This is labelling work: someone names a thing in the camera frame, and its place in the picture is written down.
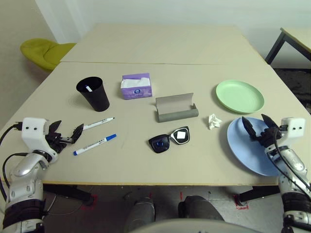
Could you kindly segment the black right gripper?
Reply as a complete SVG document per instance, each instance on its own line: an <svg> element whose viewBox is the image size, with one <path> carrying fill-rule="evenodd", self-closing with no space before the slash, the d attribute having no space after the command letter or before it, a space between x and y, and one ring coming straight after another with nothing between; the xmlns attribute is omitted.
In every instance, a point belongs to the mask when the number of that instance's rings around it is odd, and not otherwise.
<svg viewBox="0 0 311 233"><path fill-rule="evenodd" d="M242 123L251 140L256 140L263 147L268 148L269 146L274 145L275 142L282 137L282 134L278 128L278 125L269 116L265 114L261 114L261 116L264 123L269 128L264 129L264 131L260 133L260 136L256 136L253 125L247 118L242 117Z"/></svg>

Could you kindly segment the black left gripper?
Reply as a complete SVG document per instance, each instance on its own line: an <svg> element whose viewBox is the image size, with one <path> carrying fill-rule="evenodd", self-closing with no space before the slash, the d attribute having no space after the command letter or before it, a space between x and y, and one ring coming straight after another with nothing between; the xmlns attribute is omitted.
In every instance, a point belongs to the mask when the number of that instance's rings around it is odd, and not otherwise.
<svg viewBox="0 0 311 233"><path fill-rule="evenodd" d="M45 136L45 139L47 140L49 146L57 153L61 153L62 150L67 146L67 144L74 144L81 136L84 129L84 124L81 124L73 131L71 138L62 137L61 133L58 133L56 131L60 126L61 122L61 120L53 122L49 126L48 134Z"/></svg>

